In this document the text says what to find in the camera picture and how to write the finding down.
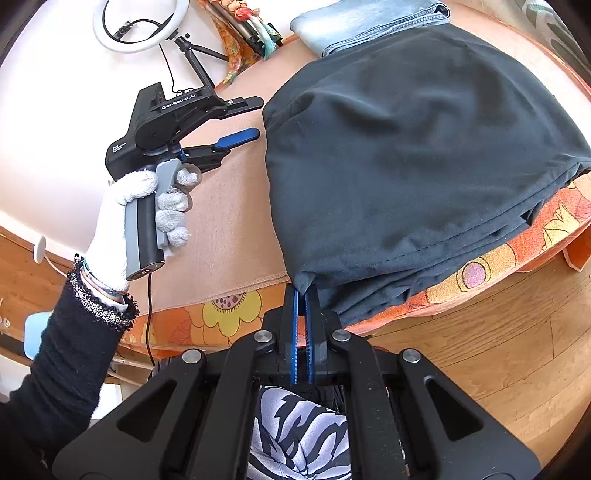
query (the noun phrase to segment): metal screw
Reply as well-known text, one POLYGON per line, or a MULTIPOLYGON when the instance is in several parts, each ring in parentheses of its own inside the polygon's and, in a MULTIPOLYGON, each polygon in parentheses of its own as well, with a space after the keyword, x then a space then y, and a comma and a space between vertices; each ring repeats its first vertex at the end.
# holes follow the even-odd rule
POLYGON ((337 342, 348 342, 351 334, 347 330, 338 329, 333 332, 333 339, 337 342))
POLYGON ((201 352, 191 348, 183 352, 183 362, 186 364, 196 364, 201 360, 201 352))
POLYGON ((259 343, 267 343, 273 340, 273 334, 269 330, 259 330, 255 333, 255 340, 259 343))
POLYGON ((410 364, 415 364, 421 359, 421 354, 414 348, 408 348, 402 352, 402 358, 404 358, 410 364))

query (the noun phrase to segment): white round object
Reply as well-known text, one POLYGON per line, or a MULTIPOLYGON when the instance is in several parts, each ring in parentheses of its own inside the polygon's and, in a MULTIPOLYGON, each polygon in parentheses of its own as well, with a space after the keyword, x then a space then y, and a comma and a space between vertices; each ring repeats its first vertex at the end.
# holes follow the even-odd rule
POLYGON ((36 263, 43 262, 43 258, 45 257, 45 248, 47 246, 47 240, 44 236, 41 235, 35 247, 33 247, 33 259, 36 263))
POLYGON ((187 14, 187 10, 189 10, 189 0, 177 0, 173 17, 157 35, 138 43, 119 43, 107 35, 103 26, 103 11, 105 10, 105 5, 108 1, 109 0, 101 0, 97 5, 95 14, 92 18, 92 29, 95 32, 96 39, 104 46, 104 48, 119 53, 136 53, 155 47, 174 33, 187 14))

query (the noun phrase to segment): gloved hand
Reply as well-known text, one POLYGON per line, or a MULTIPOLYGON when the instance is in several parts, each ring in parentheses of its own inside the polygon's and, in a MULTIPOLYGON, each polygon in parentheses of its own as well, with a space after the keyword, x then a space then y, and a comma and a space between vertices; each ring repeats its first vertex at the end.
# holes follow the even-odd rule
MULTIPOLYGON (((185 192, 195 188, 201 175, 180 170, 177 183, 185 192)), ((107 295, 118 297, 127 292, 127 257, 125 249, 125 205, 131 200, 150 195, 156 190, 158 177, 152 171, 135 171, 112 184, 100 206, 95 236, 85 256, 87 275, 107 295)), ((189 240, 185 227, 185 210, 189 198, 179 189, 170 189, 157 199, 161 211, 156 213, 156 227, 167 233, 173 247, 183 247, 189 240)))

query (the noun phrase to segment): white cord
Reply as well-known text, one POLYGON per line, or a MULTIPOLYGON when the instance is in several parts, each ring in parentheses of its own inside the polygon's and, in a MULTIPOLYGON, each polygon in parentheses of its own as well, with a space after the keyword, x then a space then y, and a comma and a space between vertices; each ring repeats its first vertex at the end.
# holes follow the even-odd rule
POLYGON ((47 255, 45 255, 45 260, 47 260, 47 262, 53 267, 53 269, 58 272, 60 275, 63 275, 64 277, 67 277, 67 275, 62 272, 59 268, 57 268, 52 262, 51 260, 49 260, 49 258, 47 258, 47 255))
POLYGON ((95 37, 100 42, 100 44, 109 50, 119 53, 136 53, 139 51, 148 50, 149 48, 155 47, 160 42, 163 42, 173 34, 173 32, 184 20, 185 15, 187 15, 187 10, 189 10, 189 1, 190 0, 177 0, 173 17, 157 35, 138 43, 119 43, 110 38, 103 27, 103 11, 108 0, 101 0, 96 7, 94 17, 92 18, 92 30, 95 32, 95 37))

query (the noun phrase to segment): black and white patterned fabric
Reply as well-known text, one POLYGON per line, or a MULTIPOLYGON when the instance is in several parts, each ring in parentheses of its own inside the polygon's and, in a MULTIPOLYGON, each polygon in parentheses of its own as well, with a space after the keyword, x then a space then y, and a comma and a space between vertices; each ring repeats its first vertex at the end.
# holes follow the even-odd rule
POLYGON ((347 418, 282 388, 261 388, 247 478, 351 479, 347 418))

